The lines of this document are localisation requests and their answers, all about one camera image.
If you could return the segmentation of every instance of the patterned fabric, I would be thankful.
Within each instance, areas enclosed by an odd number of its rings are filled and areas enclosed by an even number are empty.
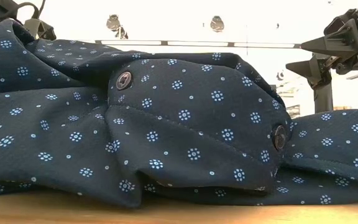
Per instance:
[[[133,81],[120,91],[123,72]],[[145,192],[221,205],[354,203],[358,110],[291,120],[234,54],[34,40],[6,20],[0,194],[44,187],[127,207]]]

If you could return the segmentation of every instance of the wooden table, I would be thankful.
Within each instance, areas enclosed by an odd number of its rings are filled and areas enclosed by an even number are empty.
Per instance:
[[[0,223],[358,223],[358,205],[210,206],[149,198],[141,208],[117,208],[61,192],[0,196]]]

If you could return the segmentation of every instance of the dark button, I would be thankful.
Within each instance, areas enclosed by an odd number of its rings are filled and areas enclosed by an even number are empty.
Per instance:
[[[285,128],[282,125],[277,126],[273,130],[273,144],[276,150],[281,151],[284,148],[284,145],[287,141],[285,135]]]
[[[116,86],[118,90],[125,90],[130,87],[131,83],[132,74],[130,72],[124,72],[118,77]]]

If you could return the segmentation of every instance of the seam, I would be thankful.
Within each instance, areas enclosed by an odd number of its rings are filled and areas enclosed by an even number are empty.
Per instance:
[[[110,105],[109,108],[112,107],[112,106],[122,108],[122,107],[127,107],[127,106],[129,106],[129,105]],[[153,116],[153,117],[156,116],[155,114],[152,114],[152,113],[149,113],[149,112],[140,110],[140,109],[135,108],[135,107],[129,106],[129,108],[131,108],[131,109],[133,109],[133,110],[136,110],[136,111],[139,111],[140,113],[145,114],[145,115],[149,115],[149,116]],[[193,128],[189,128],[188,126],[185,126],[185,125],[180,124],[180,123],[178,123],[178,122],[172,121],[172,120],[170,120],[170,119],[166,119],[166,118],[162,118],[162,119],[165,120],[165,121],[167,121],[167,122],[169,122],[169,123],[175,124],[176,126],[179,126],[179,127],[181,127],[181,128],[189,129],[190,131],[194,132],[195,134],[198,134],[198,131],[195,130],[195,129],[193,129]],[[209,140],[213,140],[213,141],[215,141],[215,142],[218,142],[218,143],[220,143],[220,144],[223,144],[223,145],[227,146],[228,148],[235,150],[236,152],[240,152],[241,154],[242,154],[242,153],[245,153],[245,152],[242,152],[240,149],[238,149],[238,148],[236,148],[236,147],[233,147],[233,146],[230,146],[230,145],[226,144],[225,142],[222,142],[222,141],[220,141],[220,140],[218,140],[218,139],[212,138],[211,136],[209,136],[209,135],[207,135],[207,134],[205,134],[205,133],[204,133],[203,137],[206,137],[206,138],[208,138]],[[266,164],[263,164],[262,162],[258,161],[258,160],[255,159],[254,157],[252,157],[250,154],[247,154],[247,157],[248,157],[248,156],[251,158],[251,160],[256,161],[256,163],[259,163],[260,165],[262,165],[262,166],[264,166],[264,167],[267,166]]]

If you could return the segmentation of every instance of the wrinkled fabric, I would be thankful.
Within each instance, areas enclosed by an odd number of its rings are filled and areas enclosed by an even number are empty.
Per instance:
[[[130,88],[118,90],[130,72]],[[287,143],[276,150],[277,126]],[[122,52],[0,23],[0,195],[52,188],[137,207],[358,202],[358,110],[291,120],[234,54]]]

